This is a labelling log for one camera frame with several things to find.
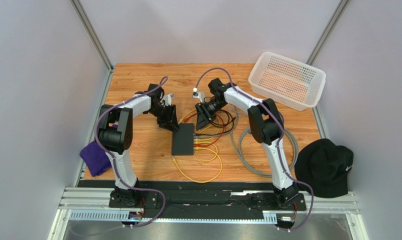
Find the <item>black network switch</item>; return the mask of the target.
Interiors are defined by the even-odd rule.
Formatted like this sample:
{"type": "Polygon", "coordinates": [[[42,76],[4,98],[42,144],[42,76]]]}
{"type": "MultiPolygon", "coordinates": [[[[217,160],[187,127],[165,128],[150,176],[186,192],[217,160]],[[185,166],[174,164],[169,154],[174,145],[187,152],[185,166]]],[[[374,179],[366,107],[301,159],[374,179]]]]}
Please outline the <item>black network switch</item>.
{"type": "Polygon", "coordinates": [[[194,124],[181,123],[179,130],[172,131],[171,154],[192,156],[194,154],[194,124]]]}

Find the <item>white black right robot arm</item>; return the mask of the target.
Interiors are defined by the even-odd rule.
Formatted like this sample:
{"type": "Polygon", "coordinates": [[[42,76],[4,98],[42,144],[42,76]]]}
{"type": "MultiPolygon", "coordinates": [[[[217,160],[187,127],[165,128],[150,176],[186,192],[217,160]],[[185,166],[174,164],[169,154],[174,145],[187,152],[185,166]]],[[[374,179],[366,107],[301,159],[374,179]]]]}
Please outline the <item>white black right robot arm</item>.
{"type": "Polygon", "coordinates": [[[208,88],[212,97],[207,102],[198,92],[194,92],[192,95],[201,100],[195,105],[196,130],[203,129],[210,124],[216,118],[216,112],[228,104],[246,113],[251,134],[266,153],[272,173],[275,198],[280,204],[288,204],[298,195],[299,191],[295,181],[290,177],[282,143],[283,121],[275,102],[270,98],[262,100],[254,97],[231,82],[222,83],[219,78],[211,80],[208,88]]]}

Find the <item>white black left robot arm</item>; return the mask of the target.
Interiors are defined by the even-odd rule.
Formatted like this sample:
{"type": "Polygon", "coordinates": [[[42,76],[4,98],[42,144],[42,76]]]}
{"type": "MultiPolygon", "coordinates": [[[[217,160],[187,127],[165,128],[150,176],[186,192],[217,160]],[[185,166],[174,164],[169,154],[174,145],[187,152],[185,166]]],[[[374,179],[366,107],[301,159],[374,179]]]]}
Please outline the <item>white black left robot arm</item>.
{"type": "Polygon", "coordinates": [[[115,105],[101,107],[95,125],[95,141],[108,154],[115,175],[115,186],[131,194],[144,191],[139,187],[130,160],[133,142],[133,120],[140,114],[152,114],[161,129],[178,131],[177,107],[174,94],[165,94],[161,85],[150,84],[147,91],[115,105]]]}

